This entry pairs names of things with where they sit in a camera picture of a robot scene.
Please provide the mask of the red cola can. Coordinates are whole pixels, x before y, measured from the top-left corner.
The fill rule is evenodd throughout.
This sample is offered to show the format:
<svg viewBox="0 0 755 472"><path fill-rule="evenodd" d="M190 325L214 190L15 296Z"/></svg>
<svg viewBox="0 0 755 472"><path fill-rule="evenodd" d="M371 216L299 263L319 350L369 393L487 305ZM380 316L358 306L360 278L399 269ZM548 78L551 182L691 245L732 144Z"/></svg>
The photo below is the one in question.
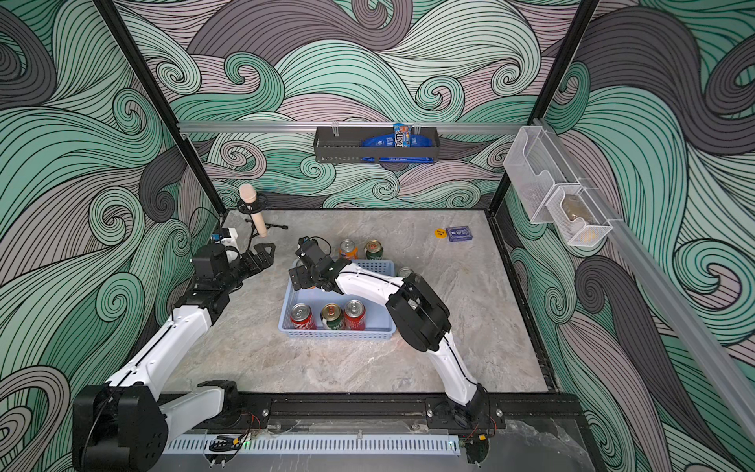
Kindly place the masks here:
<svg viewBox="0 0 755 472"><path fill-rule="evenodd" d="M366 306L358 299L352 299L343 306L344 320L349 330L366 329Z"/></svg>
<svg viewBox="0 0 755 472"><path fill-rule="evenodd" d="M317 328L312 309L305 303L295 304L291 308L289 320L295 330L315 330Z"/></svg>

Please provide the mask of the green gold-top can front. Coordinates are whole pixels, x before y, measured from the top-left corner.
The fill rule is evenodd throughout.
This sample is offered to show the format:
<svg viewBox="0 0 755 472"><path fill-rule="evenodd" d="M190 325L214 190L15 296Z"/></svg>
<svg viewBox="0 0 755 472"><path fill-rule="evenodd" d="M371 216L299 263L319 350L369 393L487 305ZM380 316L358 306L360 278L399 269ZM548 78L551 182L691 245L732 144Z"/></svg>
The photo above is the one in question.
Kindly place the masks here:
<svg viewBox="0 0 755 472"><path fill-rule="evenodd" d="M346 328L342 309L337 304L326 304L320 311L320 319L326 330L344 330Z"/></svg>

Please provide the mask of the green gold-top can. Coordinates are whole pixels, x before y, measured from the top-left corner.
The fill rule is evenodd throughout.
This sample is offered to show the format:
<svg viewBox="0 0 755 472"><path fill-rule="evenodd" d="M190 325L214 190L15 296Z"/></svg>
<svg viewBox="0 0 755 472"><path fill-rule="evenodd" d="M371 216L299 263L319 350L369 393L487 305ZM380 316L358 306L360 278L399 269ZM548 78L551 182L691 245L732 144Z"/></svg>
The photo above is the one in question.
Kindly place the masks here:
<svg viewBox="0 0 755 472"><path fill-rule="evenodd" d="M367 260L381 260L383 258L383 244L377 239L369 240L365 245Z"/></svg>
<svg viewBox="0 0 755 472"><path fill-rule="evenodd" d="M344 330L346 328L342 309L337 304L326 304L320 311L320 319L326 330Z"/></svg>

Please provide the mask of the green gold-top can back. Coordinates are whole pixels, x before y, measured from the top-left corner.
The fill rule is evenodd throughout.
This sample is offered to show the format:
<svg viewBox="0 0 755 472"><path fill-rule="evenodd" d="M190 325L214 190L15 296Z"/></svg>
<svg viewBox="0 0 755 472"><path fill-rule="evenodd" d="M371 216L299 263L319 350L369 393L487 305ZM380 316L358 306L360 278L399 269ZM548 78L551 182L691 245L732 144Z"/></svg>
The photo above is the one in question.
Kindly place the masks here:
<svg viewBox="0 0 755 472"><path fill-rule="evenodd" d="M383 258L383 244L377 239L369 240L365 245L367 260L381 260Z"/></svg>

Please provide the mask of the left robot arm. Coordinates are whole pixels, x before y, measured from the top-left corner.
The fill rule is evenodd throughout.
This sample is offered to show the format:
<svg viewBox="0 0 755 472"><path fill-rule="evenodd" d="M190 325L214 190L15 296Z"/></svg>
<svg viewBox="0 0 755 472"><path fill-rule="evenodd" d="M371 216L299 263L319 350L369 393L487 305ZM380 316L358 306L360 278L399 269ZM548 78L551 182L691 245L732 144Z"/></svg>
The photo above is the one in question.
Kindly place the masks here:
<svg viewBox="0 0 755 472"><path fill-rule="evenodd" d="M76 396L76 470L147 471L170 442L202 422L241 417L234 381L209 381L167 403L159 399L189 350L219 320L231 293L271 267L274 253L273 244L239 252L210 243L194 255L195 274L167 321L120 370Z"/></svg>

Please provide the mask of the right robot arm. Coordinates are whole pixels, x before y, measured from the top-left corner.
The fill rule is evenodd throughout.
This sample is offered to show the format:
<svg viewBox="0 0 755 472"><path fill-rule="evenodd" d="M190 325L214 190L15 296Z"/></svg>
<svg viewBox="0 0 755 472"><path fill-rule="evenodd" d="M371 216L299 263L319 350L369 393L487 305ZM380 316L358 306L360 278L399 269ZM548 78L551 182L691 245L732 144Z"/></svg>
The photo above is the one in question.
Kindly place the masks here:
<svg viewBox="0 0 755 472"><path fill-rule="evenodd" d="M301 265L289 271L295 290L318 288L384 306L404 341L430 356L457 424L468 428L488 417L488 392L458 352L450 310L423 277L389 277L334 259L309 236L299 239L296 256Z"/></svg>

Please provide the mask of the light blue plastic basket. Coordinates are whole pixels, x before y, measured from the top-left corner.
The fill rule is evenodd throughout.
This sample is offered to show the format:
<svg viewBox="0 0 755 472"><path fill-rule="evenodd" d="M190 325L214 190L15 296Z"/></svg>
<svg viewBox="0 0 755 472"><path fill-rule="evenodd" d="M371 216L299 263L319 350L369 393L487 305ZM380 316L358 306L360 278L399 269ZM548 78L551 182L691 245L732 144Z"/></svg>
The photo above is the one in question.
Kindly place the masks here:
<svg viewBox="0 0 755 472"><path fill-rule="evenodd" d="M403 285L391 261L356 260L340 273L359 282L345 294L313 286L303 288L296 280L298 262L289 269L289 281L278 322L290 337L323 339L389 339L396 326L385 307L387 297Z"/></svg>

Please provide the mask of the beige microphone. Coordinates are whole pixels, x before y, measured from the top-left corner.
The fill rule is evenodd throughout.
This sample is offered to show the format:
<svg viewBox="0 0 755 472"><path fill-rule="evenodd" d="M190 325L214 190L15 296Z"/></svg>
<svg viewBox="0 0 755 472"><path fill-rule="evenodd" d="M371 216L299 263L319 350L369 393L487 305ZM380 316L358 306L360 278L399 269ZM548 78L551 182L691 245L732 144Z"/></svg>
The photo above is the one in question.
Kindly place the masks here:
<svg viewBox="0 0 755 472"><path fill-rule="evenodd" d="M257 190L251 184L239 187L239 203L237 205L242 214L247 214L255 226L259 236L267 237L267 224L263 218L263 205Z"/></svg>

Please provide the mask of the blue playing card box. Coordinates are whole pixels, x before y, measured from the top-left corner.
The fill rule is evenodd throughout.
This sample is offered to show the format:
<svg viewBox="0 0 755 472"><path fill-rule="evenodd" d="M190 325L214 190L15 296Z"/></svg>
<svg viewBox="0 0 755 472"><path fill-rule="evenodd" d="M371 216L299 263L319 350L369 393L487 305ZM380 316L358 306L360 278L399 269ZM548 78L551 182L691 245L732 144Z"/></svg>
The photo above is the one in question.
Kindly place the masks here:
<svg viewBox="0 0 755 472"><path fill-rule="evenodd" d="M446 237L450 242L471 241L473 234L468 226L453 226L446 228Z"/></svg>

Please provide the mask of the blue snack packet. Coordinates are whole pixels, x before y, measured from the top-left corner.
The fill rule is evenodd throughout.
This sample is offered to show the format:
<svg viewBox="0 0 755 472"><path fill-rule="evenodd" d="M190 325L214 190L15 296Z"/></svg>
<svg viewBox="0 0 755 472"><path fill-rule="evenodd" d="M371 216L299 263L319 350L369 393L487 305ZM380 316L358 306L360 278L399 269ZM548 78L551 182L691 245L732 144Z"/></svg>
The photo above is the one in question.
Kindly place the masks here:
<svg viewBox="0 0 755 472"><path fill-rule="evenodd" d="M430 149L434 147L432 139L417 135L412 132L412 128L404 124L394 124L391 134L381 135L367 139L362 142L361 147L365 148L422 148ZM430 163L432 157L363 157L364 162L380 163Z"/></svg>

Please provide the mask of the black wall shelf tray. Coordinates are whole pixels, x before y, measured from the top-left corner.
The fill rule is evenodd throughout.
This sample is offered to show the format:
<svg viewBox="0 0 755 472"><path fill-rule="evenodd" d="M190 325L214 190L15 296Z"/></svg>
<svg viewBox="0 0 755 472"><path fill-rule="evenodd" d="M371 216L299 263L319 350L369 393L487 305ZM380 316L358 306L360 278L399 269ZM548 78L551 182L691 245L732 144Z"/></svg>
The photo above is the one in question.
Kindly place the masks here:
<svg viewBox="0 0 755 472"><path fill-rule="evenodd" d="M430 138L434 147L361 147L362 142L381 135L391 134L393 126L370 127L318 127L314 137L314 152L320 163L380 163L364 162L363 157L432 157L433 162L440 156L440 137L436 128L421 128L412 132Z"/></svg>

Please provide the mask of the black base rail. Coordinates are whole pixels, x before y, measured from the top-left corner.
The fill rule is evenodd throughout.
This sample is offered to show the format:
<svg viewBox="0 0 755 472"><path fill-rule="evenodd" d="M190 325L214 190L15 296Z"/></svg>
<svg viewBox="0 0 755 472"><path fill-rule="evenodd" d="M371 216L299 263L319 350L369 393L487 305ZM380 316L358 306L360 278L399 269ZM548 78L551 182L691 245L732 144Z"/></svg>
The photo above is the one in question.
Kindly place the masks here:
<svg viewBox="0 0 755 472"><path fill-rule="evenodd" d="M574 418L583 413L573 395L482 393L470 407L443 393L241 393L244 409L268 425L288 420L406 420L431 429L501 429L507 418Z"/></svg>

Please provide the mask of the large clear wall bin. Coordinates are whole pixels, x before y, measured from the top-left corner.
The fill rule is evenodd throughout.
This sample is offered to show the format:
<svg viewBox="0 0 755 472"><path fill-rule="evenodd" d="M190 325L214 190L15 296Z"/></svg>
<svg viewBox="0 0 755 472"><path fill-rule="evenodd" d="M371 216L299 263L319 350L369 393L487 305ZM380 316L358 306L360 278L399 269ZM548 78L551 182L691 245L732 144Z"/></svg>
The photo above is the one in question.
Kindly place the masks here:
<svg viewBox="0 0 755 472"><path fill-rule="evenodd" d="M552 223L548 201L572 177L552 134L540 126L520 128L503 165L530 222Z"/></svg>

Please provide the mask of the small clear wall bin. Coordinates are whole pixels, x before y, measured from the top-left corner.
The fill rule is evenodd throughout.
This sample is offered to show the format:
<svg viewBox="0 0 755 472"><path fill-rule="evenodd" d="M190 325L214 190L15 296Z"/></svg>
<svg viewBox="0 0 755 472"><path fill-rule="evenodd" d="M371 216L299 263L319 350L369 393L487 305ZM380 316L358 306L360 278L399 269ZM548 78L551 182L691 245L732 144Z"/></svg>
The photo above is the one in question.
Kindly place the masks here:
<svg viewBox="0 0 755 472"><path fill-rule="evenodd" d="M556 186L546 207L566 245L591 249L604 242L611 224L587 190L577 184Z"/></svg>

